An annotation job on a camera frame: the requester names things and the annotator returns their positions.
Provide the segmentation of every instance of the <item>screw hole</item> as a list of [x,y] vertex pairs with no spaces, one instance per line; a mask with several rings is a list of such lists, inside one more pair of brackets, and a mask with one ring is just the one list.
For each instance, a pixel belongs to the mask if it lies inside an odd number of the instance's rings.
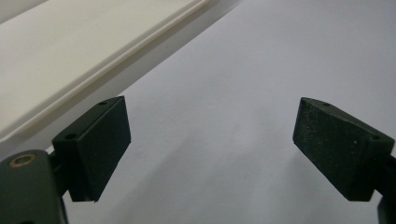
[[66,140],[72,140],[73,138],[75,138],[77,135],[75,133],[70,133],[68,134],[64,139]]
[[17,158],[14,158],[9,163],[9,166],[13,168],[21,167],[31,163],[34,159],[35,159],[35,154],[24,154]]

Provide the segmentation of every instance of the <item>white panel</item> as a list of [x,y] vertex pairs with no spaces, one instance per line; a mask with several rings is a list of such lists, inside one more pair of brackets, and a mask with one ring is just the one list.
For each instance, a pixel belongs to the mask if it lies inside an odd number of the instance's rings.
[[206,0],[51,0],[0,25],[0,141],[39,121]]
[[35,7],[46,0],[0,0],[0,23]]

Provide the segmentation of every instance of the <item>textured black pad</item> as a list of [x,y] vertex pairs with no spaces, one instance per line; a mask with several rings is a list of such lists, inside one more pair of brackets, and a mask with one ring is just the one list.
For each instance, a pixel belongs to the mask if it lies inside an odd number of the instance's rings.
[[302,98],[294,144],[350,201],[370,201],[394,140],[337,107]]
[[57,157],[67,164],[74,202],[99,200],[130,143],[122,96],[95,105],[52,140]]

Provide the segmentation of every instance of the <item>white surface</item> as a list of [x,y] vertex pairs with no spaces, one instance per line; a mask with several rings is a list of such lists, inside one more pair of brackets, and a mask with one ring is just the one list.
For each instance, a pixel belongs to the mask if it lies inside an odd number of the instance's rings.
[[39,122],[204,3],[51,0],[2,23],[0,141]]
[[291,136],[307,96],[396,137],[395,4],[241,4],[122,93],[132,144],[70,222],[377,223],[379,195],[345,200]]
[[47,0],[0,0],[0,24]]

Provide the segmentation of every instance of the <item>black mount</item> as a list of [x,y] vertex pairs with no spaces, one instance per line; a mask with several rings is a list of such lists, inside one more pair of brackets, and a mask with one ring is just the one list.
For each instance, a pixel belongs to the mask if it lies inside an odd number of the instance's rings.
[[61,131],[54,152],[28,150],[0,163],[0,223],[64,224],[62,196],[97,202],[131,143],[123,96],[103,101]]
[[379,223],[396,223],[392,138],[333,105],[302,98],[293,141],[349,201],[368,202],[380,192]]

